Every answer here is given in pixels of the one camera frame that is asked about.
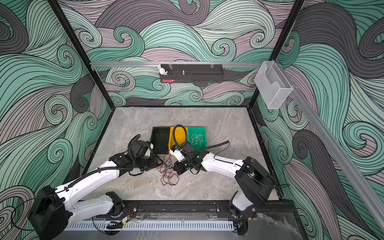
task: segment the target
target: enclosure wall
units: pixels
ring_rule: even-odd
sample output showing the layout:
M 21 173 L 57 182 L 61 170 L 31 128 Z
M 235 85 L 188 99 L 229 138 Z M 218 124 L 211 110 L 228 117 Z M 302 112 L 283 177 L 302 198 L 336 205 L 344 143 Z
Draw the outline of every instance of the enclosure wall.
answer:
M 306 1 L 278 61 L 293 85 L 384 199 L 383 1 Z M 295 99 L 279 110 L 257 100 L 257 122 L 280 183 L 308 236 L 384 239 Z
M 34 239 L 11 212 L 79 177 L 111 109 L 46 0 L 0 1 L 0 45 L 0 238 Z
M 91 62 L 268 60 L 294 1 L 59 1 Z M 99 68 L 118 106 L 247 106 L 258 69 L 227 68 L 223 83 L 161 83 L 156 68 Z

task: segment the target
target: plastic bin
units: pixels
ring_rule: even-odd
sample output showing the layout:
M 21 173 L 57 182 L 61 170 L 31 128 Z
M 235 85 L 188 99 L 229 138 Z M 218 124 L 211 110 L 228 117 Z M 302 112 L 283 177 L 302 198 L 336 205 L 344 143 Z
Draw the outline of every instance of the plastic bin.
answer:
M 207 132 L 205 127 L 189 127 L 188 142 L 196 150 L 201 150 L 207 147 Z
M 174 127 L 171 127 L 170 128 L 170 131 L 169 131 L 169 141 L 168 141 L 168 150 L 170 150 L 170 148 L 175 145 L 175 141 L 173 141 L 173 129 Z M 175 131 L 175 137 L 176 137 L 176 141 L 179 145 L 181 145 L 183 142 L 185 142 L 185 132 L 184 132 L 184 129 L 181 128 L 181 127 L 178 127 Z
M 153 152 L 156 154 L 167 154 L 170 127 L 152 128 L 151 143 Z

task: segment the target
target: marble floor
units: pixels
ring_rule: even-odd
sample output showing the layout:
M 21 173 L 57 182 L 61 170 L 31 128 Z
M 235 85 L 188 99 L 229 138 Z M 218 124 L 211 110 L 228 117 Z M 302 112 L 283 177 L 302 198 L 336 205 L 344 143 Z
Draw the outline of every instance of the marble floor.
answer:
M 91 162 L 89 171 L 97 168 L 112 155 L 124 152 L 136 134 L 149 141 L 153 127 L 174 126 L 205 127 L 208 145 L 225 140 L 230 147 L 220 156 L 231 159 L 254 157 L 266 169 L 266 163 L 249 119 L 246 108 L 117 108 Z M 222 147 L 211 149 L 217 153 Z M 84 200 L 114 191 L 123 200 L 230 200 L 240 190 L 235 179 L 216 172 L 200 171 L 197 175 L 187 171 L 179 176 L 175 186 L 160 182 L 157 169 L 133 177 L 124 174 L 100 186 Z M 269 200 L 278 200 L 275 190 Z

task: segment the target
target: clear acrylic holder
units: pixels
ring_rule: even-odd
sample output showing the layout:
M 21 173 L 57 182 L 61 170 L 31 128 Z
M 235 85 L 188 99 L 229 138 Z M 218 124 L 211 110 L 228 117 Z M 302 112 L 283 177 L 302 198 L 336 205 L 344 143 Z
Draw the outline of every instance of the clear acrylic holder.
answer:
M 268 109 L 278 109 L 293 90 L 284 68 L 274 61 L 264 61 L 255 83 Z

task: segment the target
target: yellow storage bin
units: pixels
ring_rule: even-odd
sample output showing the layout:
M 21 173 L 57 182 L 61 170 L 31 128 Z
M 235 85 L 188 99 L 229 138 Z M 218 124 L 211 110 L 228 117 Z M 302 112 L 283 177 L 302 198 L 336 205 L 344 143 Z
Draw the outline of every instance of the yellow storage bin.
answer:
M 171 127 L 170 132 L 169 132 L 168 150 L 170 150 L 170 148 L 173 145 L 175 145 L 175 141 L 173 141 L 173 136 L 172 136 L 173 129 L 174 129 L 174 127 Z M 182 127 L 178 127 L 176 129 L 175 137 L 176 137 L 176 141 L 179 145 L 181 145 L 182 143 L 185 142 L 185 132 L 184 132 L 184 129 Z

